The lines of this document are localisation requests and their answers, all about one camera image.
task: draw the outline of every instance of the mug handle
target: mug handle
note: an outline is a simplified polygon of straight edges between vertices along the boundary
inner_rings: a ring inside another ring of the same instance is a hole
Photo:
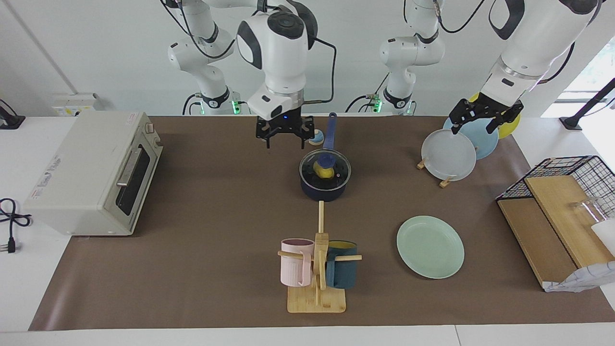
[[[335,287],[335,257],[337,257],[337,255],[333,255],[327,259],[325,278],[327,281],[327,286],[329,287]]]
[[[307,286],[310,282],[310,280],[312,280],[312,271],[311,271],[311,262],[312,262],[312,255],[310,253],[306,253],[303,251],[299,251],[300,254],[303,255],[303,275],[301,278],[301,281],[299,282],[299,286]]]

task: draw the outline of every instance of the yellow plate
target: yellow plate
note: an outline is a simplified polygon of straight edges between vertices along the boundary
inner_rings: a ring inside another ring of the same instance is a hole
[[[470,102],[474,102],[476,101],[476,99],[478,98],[478,92],[476,94],[474,94],[474,96],[472,96],[468,101]],[[499,134],[498,134],[498,138],[502,139],[504,137],[508,137],[519,125],[519,122],[521,121],[521,114],[519,114],[516,118],[515,121],[513,121],[512,123],[504,123],[502,125],[500,125],[498,127],[499,129]]]

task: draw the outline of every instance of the black wire rack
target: black wire rack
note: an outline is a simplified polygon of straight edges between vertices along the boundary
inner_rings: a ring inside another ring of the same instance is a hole
[[[525,179],[554,175],[572,175],[588,197],[599,198],[598,204],[608,217],[615,217],[615,174],[595,155],[545,159],[499,195],[497,200],[533,198]]]

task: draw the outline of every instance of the window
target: window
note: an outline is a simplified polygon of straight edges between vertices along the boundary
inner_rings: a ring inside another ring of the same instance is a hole
[[[555,103],[585,103],[615,76],[615,37],[570,83]]]

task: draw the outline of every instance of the glass cup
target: glass cup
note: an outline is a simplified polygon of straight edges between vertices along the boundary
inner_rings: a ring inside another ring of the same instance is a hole
[[[576,209],[581,215],[584,215],[585,218],[589,218],[590,223],[594,225],[609,219],[602,210],[602,207],[600,207],[600,204],[601,198],[589,197],[578,202],[576,204]]]

